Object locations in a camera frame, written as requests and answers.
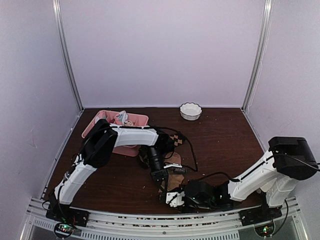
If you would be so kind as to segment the tan ribbed sock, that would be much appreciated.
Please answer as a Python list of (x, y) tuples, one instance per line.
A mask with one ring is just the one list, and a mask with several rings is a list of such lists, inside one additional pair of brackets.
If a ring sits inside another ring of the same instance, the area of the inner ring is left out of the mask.
[[(181, 164), (182, 160), (181, 160), (181, 156), (178, 153), (173, 153), (173, 155), (171, 156), (172, 152), (168, 153), (165, 158), (168, 158), (166, 160), (166, 162), (168, 162), (169, 164)], [(168, 186), (167, 186), (167, 190), (171, 191), (177, 187), (179, 187), (179, 185), (183, 182), (184, 180), (184, 175), (183, 173), (175, 173), (174, 172), (174, 167), (170, 167), (168, 169)]]

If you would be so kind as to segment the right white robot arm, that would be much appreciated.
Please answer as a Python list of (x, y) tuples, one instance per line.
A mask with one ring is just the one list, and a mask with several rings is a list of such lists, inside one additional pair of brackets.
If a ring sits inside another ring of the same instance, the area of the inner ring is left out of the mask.
[(205, 210), (231, 210), (254, 191), (265, 194), (265, 203), (256, 210), (259, 220), (268, 220), (299, 181), (317, 172), (318, 164), (304, 137), (275, 136), (269, 149), (250, 168), (221, 185), (213, 186), (203, 178), (184, 187), (184, 207)]

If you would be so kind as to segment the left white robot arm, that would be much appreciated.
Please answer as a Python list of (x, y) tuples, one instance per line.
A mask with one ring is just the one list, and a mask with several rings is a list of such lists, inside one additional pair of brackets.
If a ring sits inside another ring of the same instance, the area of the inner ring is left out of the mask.
[(169, 135), (158, 126), (125, 126), (100, 119), (89, 131), (82, 147), (61, 182), (48, 197), (46, 217), (61, 222), (75, 220), (78, 214), (70, 205), (87, 178), (97, 169), (107, 165), (114, 148), (122, 146), (146, 146), (146, 155), (152, 180), (165, 193), (169, 174), (163, 155), (169, 148)]

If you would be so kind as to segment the brown argyle patterned sock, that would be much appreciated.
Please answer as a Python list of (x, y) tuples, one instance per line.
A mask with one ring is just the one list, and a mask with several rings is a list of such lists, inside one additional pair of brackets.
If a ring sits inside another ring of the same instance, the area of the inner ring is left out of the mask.
[[(160, 149), (162, 156), (164, 157), (164, 165), (165, 165), (166, 160), (170, 158), (170, 157), (165, 158), (165, 156), (168, 153), (172, 153), (171, 154), (172, 156), (173, 153), (175, 153), (176, 148), (183, 145), (185, 141), (186, 141), (186, 137), (180, 133), (174, 133), (172, 135), (164, 134), (161, 136), (160, 143), (156, 146), (151, 146), (151, 147)], [(138, 150), (138, 157), (137, 157), (137, 162), (145, 170), (150, 168), (149, 160), (147, 157), (147, 147), (150, 147), (150, 146), (142, 145)]]

